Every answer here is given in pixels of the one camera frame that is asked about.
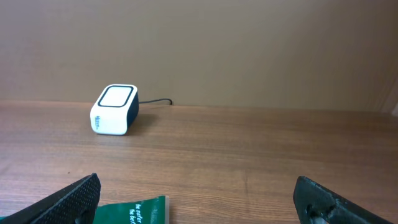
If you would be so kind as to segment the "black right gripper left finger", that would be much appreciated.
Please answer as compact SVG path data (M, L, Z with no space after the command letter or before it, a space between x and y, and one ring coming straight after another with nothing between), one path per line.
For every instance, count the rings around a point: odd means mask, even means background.
M48 197L1 218L1 224L92 224L100 200L97 174L64 187Z

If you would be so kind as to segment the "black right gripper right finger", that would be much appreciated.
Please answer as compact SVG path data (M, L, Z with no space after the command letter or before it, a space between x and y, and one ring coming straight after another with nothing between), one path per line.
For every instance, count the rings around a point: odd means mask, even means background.
M293 201L300 223L391 224L306 176L298 177Z

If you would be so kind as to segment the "green 3M gloves package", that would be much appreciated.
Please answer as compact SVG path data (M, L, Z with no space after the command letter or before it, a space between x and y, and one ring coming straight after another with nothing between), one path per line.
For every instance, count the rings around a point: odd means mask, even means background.
M93 224L169 224L169 196L97 208Z

